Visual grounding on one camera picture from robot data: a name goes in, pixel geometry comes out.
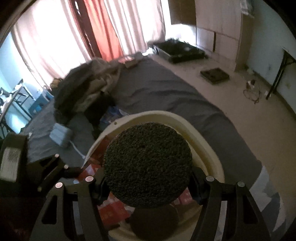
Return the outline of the small red box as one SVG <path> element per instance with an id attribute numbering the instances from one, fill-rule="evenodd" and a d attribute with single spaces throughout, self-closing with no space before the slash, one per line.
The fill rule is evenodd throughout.
<path id="1" fill-rule="evenodd" d="M 101 168 L 100 164 L 97 163 L 87 163 L 82 169 L 81 173 L 77 177 L 77 180 L 83 181 L 88 176 L 94 176 L 98 169 Z"/>

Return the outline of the large red box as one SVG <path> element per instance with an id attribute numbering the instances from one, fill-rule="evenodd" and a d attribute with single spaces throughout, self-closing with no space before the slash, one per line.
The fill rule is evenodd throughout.
<path id="1" fill-rule="evenodd" d="M 173 202 L 174 205 L 189 205 L 193 202 L 189 189 L 186 188 L 184 192 Z"/>

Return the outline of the red box with white text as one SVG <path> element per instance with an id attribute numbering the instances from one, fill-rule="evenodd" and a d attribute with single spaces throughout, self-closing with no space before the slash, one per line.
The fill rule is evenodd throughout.
<path id="1" fill-rule="evenodd" d="M 94 149 L 93 153 L 90 155 L 89 161 L 92 164 L 102 166 L 103 160 L 104 160 L 104 154 L 109 144 L 110 144 L 110 138 L 108 136 L 105 136 L 101 140 L 101 142 L 98 144 L 98 146 Z"/>

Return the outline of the white power adapter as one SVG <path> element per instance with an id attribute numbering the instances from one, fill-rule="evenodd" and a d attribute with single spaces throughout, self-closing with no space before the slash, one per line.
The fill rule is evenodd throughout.
<path id="1" fill-rule="evenodd" d="M 54 124 L 49 135 L 50 139 L 59 147 L 67 148 L 69 145 L 71 145 L 74 150 L 81 156 L 81 158 L 85 159 L 85 155 L 83 155 L 75 146 L 74 142 L 72 142 L 72 136 L 73 132 L 66 126 L 59 123 Z"/>

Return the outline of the cream plastic tray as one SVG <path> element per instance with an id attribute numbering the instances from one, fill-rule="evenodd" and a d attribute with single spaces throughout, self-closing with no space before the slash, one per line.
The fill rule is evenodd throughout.
<path id="1" fill-rule="evenodd" d="M 87 161 L 90 160 L 92 154 L 95 152 L 104 137 L 107 136 L 109 139 L 113 139 L 125 129 L 133 125 L 147 122 L 162 123 L 173 128 L 177 133 L 182 135 L 189 144 L 193 156 L 194 166 L 200 167 L 206 175 L 213 176 L 219 182 L 225 182 L 222 164 L 203 136 L 181 116 L 168 111 L 160 110 L 126 115 L 112 122 L 100 134 L 98 139 L 89 149 L 83 166 L 86 167 Z M 184 211 L 180 214 L 181 217 L 179 225 L 168 240 L 190 240 L 201 210 L 202 207 L 196 202 L 192 202 L 190 205 L 185 206 Z"/>

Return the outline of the blue printed bag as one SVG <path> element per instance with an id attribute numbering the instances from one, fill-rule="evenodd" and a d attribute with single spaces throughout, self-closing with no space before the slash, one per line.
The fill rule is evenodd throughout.
<path id="1" fill-rule="evenodd" d="M 99 130 L 105 130 L 112 122 L 126 115 L 128 115 L 128 113 L 119 109 L 117 106 L 109 107 L 107 112 L 100 119 Z"/>

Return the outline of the crumpled clothes pile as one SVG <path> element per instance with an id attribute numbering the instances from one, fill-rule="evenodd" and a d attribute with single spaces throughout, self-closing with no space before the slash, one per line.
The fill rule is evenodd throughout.
<path id="1" fill-rule="evenodd" d="M 75 114 L 84 113 L 99 97 L 116 87 L 123 64 L 96 58 L 72 70 L 59 83 L 54 97 L 54 117 L 67 124 Z"/>

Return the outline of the black flat tray on floor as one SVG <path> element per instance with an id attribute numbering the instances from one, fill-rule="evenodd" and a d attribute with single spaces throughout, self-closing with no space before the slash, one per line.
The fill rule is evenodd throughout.
<path id="1" fill-rule="evenodd" d="M 213 68 L 200 71 L 202 77 L 212 84 L 217 84 L 230 79 L 230 75 L 220 68 Z"/>

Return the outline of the grey mattress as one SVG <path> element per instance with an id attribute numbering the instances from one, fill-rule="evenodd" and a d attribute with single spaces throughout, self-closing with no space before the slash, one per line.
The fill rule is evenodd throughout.
<path id="1" fill-rule="evenodd" d="M 226 183 L 242 181 L 252 188 L 267 176 L 262 163 L 223 111 L 182 78 L 152 59 L 145 58 L 135 68 L 123 70 L 111 95 L 119 109 L 128 114 L 163 110 L 186 119 L 217 154 Z M 87 154 L 94 143 L 92 125 L 84 115 L 75 115 L 68 124 L 74 133 L 75 147 L 64 149 L 49 137 L 54 124 L 54 104 L 50 102 L 23 131 L 30 134 L 29 161 L 59 154 L 69 166 L 82 166 L 81 156 Z"/>

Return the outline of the pink curtain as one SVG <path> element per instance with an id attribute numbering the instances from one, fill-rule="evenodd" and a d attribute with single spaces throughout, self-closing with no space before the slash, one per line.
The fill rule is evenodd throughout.
<path id="1" fill-rule="evenodd" d="M 145 52 L 166 29 L 160 1 L 31 1 L 11 36 L 37 83 L 49 86 L 91 59 Z"/>

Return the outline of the black folding table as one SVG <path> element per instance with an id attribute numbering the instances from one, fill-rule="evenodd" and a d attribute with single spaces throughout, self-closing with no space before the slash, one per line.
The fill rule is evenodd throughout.
<path id="1" fill-rule="evenodd" d="M 283 77 L 283 74 L 285 72 L 285 69 L 287 68 L 287 66 L 295 64 L 295 58 L 290 54 L 290 52 L 288 51 L 287 48 L 282 47 L 283 50 L 283 57 L 282 57 L 282 61 L 280 64 L 280 68 L 277 72 L 276 78 L 269 90 L 269 92 L 267 93 L 265 99 L 268 100 L 272 94 L 276 94 L 277 92 L 277 88 L 280 84 L 280 81 Z"/>

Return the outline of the black open suitcase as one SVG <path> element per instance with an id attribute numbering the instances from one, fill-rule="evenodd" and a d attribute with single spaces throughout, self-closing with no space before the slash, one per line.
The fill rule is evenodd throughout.
<path id="1" fill-rule="evenodd" d="M 154 54 L 173 64 L 204 59 L 206 55 L 204 50 L 175 39 L 153 43 L 151 48 Z"/>

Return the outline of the wooden wardrobe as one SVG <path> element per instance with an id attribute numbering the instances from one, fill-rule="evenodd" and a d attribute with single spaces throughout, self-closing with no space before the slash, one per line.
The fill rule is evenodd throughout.
<path id="1" fill-rule="evenodd" d="M 196 28 L 196 45 L 233 71 L 246 67 L 253 32 L 252 1 L 169 1 L 171 24 Z"/>

